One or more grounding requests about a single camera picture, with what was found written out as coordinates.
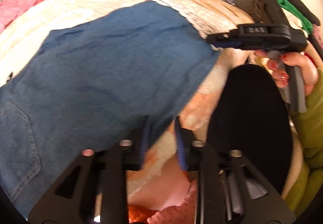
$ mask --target gray foam grip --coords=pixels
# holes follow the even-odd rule
[[[289,86],[282,89],[284,101],[289,104],[288,110],[305,113],[305,84],[300,67],[285,65],[280,59],[281,52],[279,51],[269,51],[267,55],[278,63],[279,69],[286,71],[289,75]]]

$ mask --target jeans seam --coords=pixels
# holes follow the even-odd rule
[[[9,108],[12,109],[25,122],[25,127],[27,129],[29,140],[31,141],[31,159],[33,164],[31,170],[29,170],[28,173],[24,177],[22,177],[22,180],[18,183],[18,185],[12,192],[12,195],[9,197],[10,201],[14,202],[19,196],[20,192],[23,190],[23,188],[28,184],[28,182],[40,172],[41,161],[30,119],[12,101],[8,101],[6,106],[0,110],[0,115]]]

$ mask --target blue denim jeans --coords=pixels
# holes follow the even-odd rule
[[[108,149],[153,120],[151,144],[218,53],[170,7],[144,2],[51,31],[0,88],[0,184],[29,211],[84,148]]]

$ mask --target green sleeve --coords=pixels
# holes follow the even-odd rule
[[[323,167],[323,70],[318,72],[319,81],[306,98],[307,112],[291,115],[311,169]]]
[[[312,200],[318,193],[321,185],[323,183],[323,169],[314,170],[311,175],[309,175],[306,183],[306,189],[303,193],[303,197],[295,210],[295,216],[299,217],[305,209],[311,204]]]
[[[294,183],[287,197],[285,198],[285,202],[287,203],[289,208],[294,212],[302,201],[302,198],[306,190],[307,179],[310,173],[310,168],[305,163],[305,161],[303,161],[301,172],[299,173],[296,182]]]

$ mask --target hand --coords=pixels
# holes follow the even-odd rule
[[[266,57],[267,53],[262,50],[257,50],[255,55],[258,57]],[[301,67],[302,75],[305,83],[305,94],[308,96],[314,89],[315,85],[319,80],[319,73],[312,61],[305,55],[299,53],[287,53],[281,56],[282,61],[289,65],[298,65]],[[278,69],[278,64],[274,60],[269,60],[267,62],[267,68],[273,71],[273,78],[276,80],[276,85],[279,88],[286,87],[288,83],[288,74]]]

